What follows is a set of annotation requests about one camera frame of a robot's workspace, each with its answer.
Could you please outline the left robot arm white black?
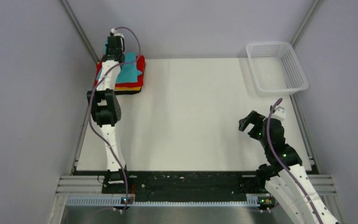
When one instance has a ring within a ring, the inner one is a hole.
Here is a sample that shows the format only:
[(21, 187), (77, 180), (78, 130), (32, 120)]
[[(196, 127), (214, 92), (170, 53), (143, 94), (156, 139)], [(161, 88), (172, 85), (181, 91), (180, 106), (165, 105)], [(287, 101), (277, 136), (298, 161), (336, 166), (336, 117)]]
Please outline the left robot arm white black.
[(116, 79), (125, 61), (124, 36), (111, 32), (105, 43), (100, 74), (95, 87), (87, 93), (90, 105), (90, 123), (95, 122), (98, 130), (92, 131), (103, 141), (106, 152), (106, 170), (103, 193), (128, 194), (131, 181), (126, 175), (125, 160), (118, 140), (118, 122), (121, 107), (115, 95)]

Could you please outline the teal t-shirt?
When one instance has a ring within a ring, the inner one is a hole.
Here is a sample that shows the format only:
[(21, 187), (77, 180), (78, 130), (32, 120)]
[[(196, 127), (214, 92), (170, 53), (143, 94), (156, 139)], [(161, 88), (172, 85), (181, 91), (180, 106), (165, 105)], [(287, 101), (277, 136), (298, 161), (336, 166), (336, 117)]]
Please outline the teal t-shirt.
[[(106, 52), (107, 43), (108, 40), (106, 40), (105, 42), (104, 54)], [(131, 62), (135, 60), (136, 60), (135, 52), (131, 51), (125, 54), (125, 62)], [(138, 76), (142, 74), (141, 70), (137, 68), (137, 63), (140, 61), (141, 59), (139, 59), (136, 63), (125, 64), (122, 66), (121, 71), (116, 79), (116, 86), (119, 86), (119, 84), (126, 84), (126, 83), (135, 84), (136, 82), (138, 82)], [(97, 64), (95, 84), (97, 84), (98, 78), (101, 76), (101, 67), (102, 67), (102, 61), (100, 61)]]

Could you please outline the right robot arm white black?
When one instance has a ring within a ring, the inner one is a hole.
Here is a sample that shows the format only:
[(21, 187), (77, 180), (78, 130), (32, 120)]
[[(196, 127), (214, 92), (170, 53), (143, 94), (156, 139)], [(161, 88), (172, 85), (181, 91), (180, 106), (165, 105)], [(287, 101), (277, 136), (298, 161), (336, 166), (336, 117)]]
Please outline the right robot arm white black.
[(260, 142), (269, 164), (256, 171), (255, 187), (270, 193), (294, 224), (338, 224), (303, 166), (296, 150), (286, 143), (280, 120), (251, 111), (239, 120), (239, 130), (250, 124), (250, 138)]

